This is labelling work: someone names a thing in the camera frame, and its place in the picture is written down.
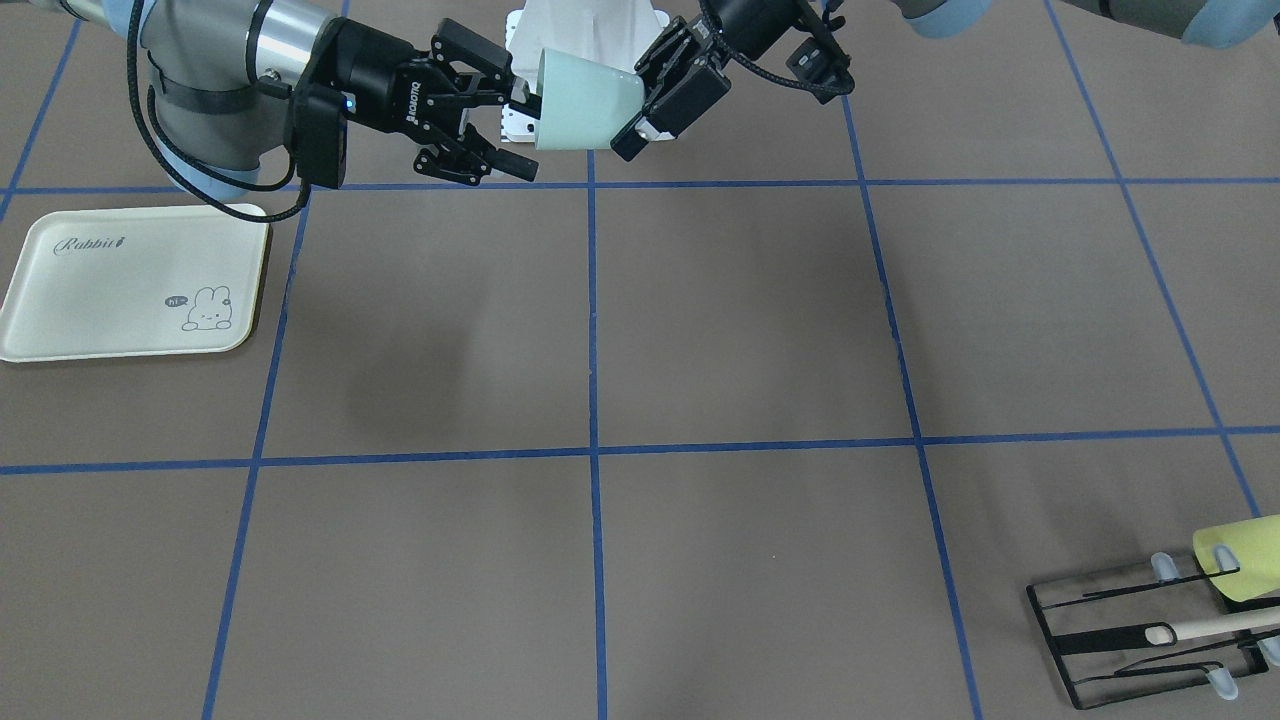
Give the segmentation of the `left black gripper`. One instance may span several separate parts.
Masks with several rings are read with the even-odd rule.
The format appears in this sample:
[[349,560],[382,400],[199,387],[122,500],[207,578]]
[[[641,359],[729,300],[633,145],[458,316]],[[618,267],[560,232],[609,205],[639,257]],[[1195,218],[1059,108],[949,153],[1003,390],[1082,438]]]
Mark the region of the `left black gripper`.
[[698,1],[694,23],[671,22],[636,60],[643,105],[612,138],[611,150],[632,161],[662,135],[680,137],[731,90],[723,67],[756,61],[796,23],[800,1]]

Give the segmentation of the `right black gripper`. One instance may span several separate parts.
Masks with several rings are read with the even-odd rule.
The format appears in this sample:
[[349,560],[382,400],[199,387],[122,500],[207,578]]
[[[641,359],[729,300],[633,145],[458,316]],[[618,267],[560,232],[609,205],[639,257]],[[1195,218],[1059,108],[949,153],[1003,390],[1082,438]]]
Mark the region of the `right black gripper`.
[[[356,20],[333,20],[330,29],[330,87],[353,99],[349,118],[384,133],[425,136],[413,90],[424,54],[402,38]],[[541,115],[543,97],[515,73],[513,56],[457,20],[442,20],[436,27],[430,61],[442,76],[430,82],[430,101],[438,108],[503,106],[527,117]],[[532,182],[539,163],[498,149],[484,137],[445,138],[421,146],[413,170],[477,186],[495,172]]]

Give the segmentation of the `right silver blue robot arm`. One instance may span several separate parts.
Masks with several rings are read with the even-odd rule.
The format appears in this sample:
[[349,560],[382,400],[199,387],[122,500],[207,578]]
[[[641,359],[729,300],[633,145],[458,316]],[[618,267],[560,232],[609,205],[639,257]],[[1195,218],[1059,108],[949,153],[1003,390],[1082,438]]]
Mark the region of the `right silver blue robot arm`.
[[497,147],[470,122],[475,108],[541,101],[502,46],[444,19],[411,42],[307,1],[42,1],[125,41],[125,85],[148,151],[172,181],[228,211],[261,182],[262,156],[283,149],[285,181],[312,188],[346,178],[349,123],[403,135],[413,169],[475,186],[499,172],[532,181],[538,164]]

